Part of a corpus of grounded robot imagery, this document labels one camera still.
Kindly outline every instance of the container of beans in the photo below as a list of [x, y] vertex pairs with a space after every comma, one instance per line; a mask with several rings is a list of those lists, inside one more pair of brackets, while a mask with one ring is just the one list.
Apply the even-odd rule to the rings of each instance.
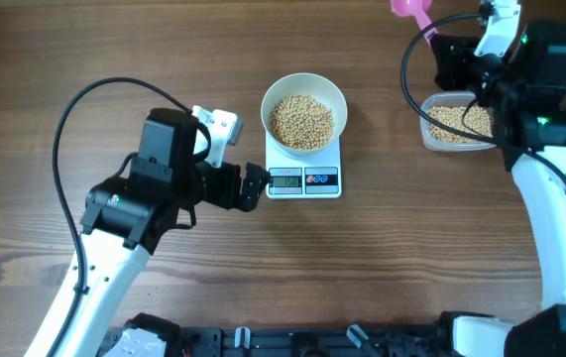
[[[469, 91], [434, 94], [421, 104], [421, 109], [434, 119], [452, 128], [472, 134], [476, 134], [475, 132], [477, 132], [480, 135], [492, 137], [492, 110], [490, 108], [485, 109], [475, 105], [466, 114], [465, 120], [463, 122], [461, 120], [463, 112], [474, 98], [474, 93]], [[427, 120], [421, 117], [419, 120], [421, 122], [423, 145], [432, 151], [464, 152], [494, 147], [494, 145], [489, 143], [478, 142], [450, 134], [431, 125]]]
[[336, 141], [348, 110], [344, 95], [327, 78], [311, 73], [279, 79], [265, 94], [261, 119], [279, 149], [293, 156], [312, 155]]

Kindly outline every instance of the plastic container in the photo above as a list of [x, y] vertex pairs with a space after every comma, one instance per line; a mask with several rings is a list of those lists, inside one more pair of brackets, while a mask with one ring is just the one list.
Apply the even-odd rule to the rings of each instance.
[[[315, 100], [326, 105], [327, 108], [331, 109], [333, 114], [333, 133], [329, 138], [327, 144], [320, 149], [316, 150], [296, 150], [288, 146], [281, 144], [274, 135], [272, 135], [270, 119], [272, 116], [272, 110], [276, 104], [278, 104], [281, 99], [288, 95], [298, 95], [298, 94], [308, 94], [311, 95]], [[329, 79], [311, 73], [296, 73], [290, 74], [286, 77], [279, 79], [265, 94], [263, 98], [263, 103], [261, 104], [261, 120], [263, 121], [263, 126], [267, 131], [268, 135], [272, 136], [276, 145], [284, 152], [287, 152], [294, 156], [307, 156], [312, 155], [320, 150], [331, 145], [336, 141], [346, 126], [346, 119], [348, 116], [348, 110], [346, 107], [346, 100], [344, 95], [338, 87], [333, 84]]]
[[[467, 107], [474, 100], [474, 93], [469, 91], [444, 92], [431, 95], [421, 104], [421, 109], [428, 112], [433, 106], [445, 107]], [[490, 118], [492, 118], [492, 109], [487, 109]], [[423, 137], [423, 145], [432, 151], [440, 152], [465, 152], [474, 150], [484, 150], [493, 148], [495, 145], [490, 143], [448, 143], [441, 141], [430, 134], [430, 126], [427, 120], [419, 117], [421, 122], [421, 136]]]

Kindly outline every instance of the wood grain surface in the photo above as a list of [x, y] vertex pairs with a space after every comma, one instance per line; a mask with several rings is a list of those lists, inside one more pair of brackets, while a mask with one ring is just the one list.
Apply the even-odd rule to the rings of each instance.
[[[389, 1], [102, 2], [0, 8], [0, 355], [25, 352], [72, 254], [52, 180], [59, 115], [79, 89], [109, 76], [239, 113], [245, 128], [226, 161], [241, 165], [265, 164], [260, 104], [278, 78], [324, 75], [350, 109], [340, 199], [264, 198], [252, 213], [201, 203], [197, 227], [163, 238], [113, 325], [141, 311], [222, 327], [429, 322], [444, 309], [519, 321], [537, 312], [536, 251], [501, 154], [422, 146], [398, 82], [417, 28], [394, 16]], [[523, 6], [523, 23], [566, 21], [566, 3]], [[445, 0], [430, 14], [477, 9], [476, 0]], [[426, 45], [410, 68], [419, 101], [438, 91]], [[169, 105], [127, 84], [82, 99], [60, 152], [76, 221], [88, 191], [137, 149], [149, 110]]]

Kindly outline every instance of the digital scale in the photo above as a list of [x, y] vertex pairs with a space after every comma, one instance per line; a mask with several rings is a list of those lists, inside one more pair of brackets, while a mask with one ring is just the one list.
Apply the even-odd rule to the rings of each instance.
[[271, 199], [337, 198], [342, 194], [340, 139], [309, 156], [279, 149], [266, 133], [266, 168], [272, 176], [266, 188]]

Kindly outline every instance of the pink object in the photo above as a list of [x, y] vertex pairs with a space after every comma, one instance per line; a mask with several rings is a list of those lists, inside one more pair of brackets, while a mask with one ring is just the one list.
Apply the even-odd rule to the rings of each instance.
[[[414, 16], [421, 30], [432, 24], [430, 18], [425, 13], [430, 8], [430, 5], [432, 5], [432, 0], [391, 0], [393, 13], [400, 17]], [[430, 44], [430, 39], [435, 34], [438, 34], [437, 29], [432, 29], [425, 34], [425, 40], [428, 44]]]

